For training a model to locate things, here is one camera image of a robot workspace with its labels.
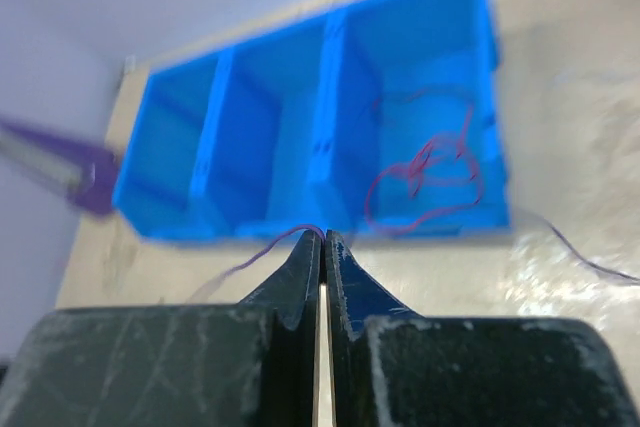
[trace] red wire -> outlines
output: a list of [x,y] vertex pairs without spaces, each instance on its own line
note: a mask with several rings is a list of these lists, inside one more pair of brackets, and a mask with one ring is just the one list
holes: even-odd
[[[367,221],[369,226],[379,233],[386,235],[401,235],[413,232],[420,226],[420,224],[426,222],[427,220],[443,215],[453,214],[461,210],[470,209],[476,206],[484,196],[484,181],[482,179],[480,165],[467,146],[467,134],[474,112],[473,100],[467,98],[466,95],[462,94],[460,91],[457,91],[454,88],[432,87],[428,89],[422,89],[413,94],[407,95],[402,99],[402,102],[410,103],[429,94],[449,95],[464,98],[467,103],[467,114],[465,116],[464,124],[459,134],[436,134],[431,137],[431,139],[429,139],[426,144],[424,144],[422,149],[420,149],[420,151],[410,162],[399,162],[393,164],[380,172],[380,174],[378,174],[378,176],[369,187],[369,191],[367,192],[367,197],[364,202],[364,215],[365,220]],[[377,109],[381,102],[382,99],[376,100],[374,102],[373,108]],[[443,179],[427,176],[427,174],[425,173],[426,170],[433,167],[434,165],[440,164],[447,159],[450,159],[451,157],[453,157],[454,162],[466,161],[467,169],[469,170],[469,177]],[[410,224],[404,226],[391,226],[376,221],[371,214],[370,207],[373,192],[385,177],[406,180],[408,184],[408,194],[412,199],[417,197],[417,195],[420,193],[420,189],[424,185],[452,187],[475,183],[477,194],[473,202],[432,209],[422,214]]]

